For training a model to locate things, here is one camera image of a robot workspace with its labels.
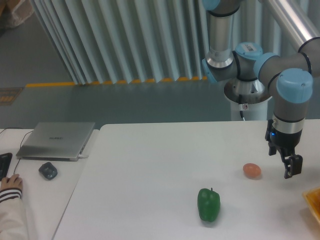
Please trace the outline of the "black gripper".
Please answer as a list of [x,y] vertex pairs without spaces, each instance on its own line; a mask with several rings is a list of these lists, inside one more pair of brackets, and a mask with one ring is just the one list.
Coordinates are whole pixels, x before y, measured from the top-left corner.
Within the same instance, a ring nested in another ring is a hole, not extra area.
[[289,179],[302,172],[303,157],[295,154],[295,147],[301,139],[302,130],[296,133],[283,133],[273,127],[273,120],[267,121],[265,140],[268,142],[268,155],[279,151],[285,167],[284,178]]

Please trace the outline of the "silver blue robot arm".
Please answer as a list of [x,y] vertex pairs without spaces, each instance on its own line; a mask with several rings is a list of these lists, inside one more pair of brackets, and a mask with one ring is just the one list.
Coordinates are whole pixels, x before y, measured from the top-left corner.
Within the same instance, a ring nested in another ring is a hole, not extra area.
[[281,57],[263,53],[253,42],[231,48],[238,0],[203,1],[209,16],[209,51],[202,60],[212,83],[228,80],[224,94],[240,107],[273,98],[273,116],[267,122],[265,140],[269,155],[280,154],[286,179],[302,172],[303,158],[296,154],[314,78],[320,75],[320,33],[301,7],[290,0],[265,0],[274,19],[296,49]]

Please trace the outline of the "white striped sleeve forearm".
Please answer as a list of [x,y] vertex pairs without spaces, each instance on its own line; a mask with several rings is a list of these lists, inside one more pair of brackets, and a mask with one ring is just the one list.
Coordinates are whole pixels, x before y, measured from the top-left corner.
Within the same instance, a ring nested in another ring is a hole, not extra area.
[[27,218],[22,191],[7,188],[0,191],[0,239],[28,240]]

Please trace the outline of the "person's hand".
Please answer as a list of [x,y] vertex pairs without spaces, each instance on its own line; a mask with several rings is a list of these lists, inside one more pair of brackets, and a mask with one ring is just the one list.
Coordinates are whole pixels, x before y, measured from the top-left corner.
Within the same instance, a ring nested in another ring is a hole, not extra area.
[[23,180],[19,174],[4,177],[0,185],[0,201],[21,198],[23,193]]

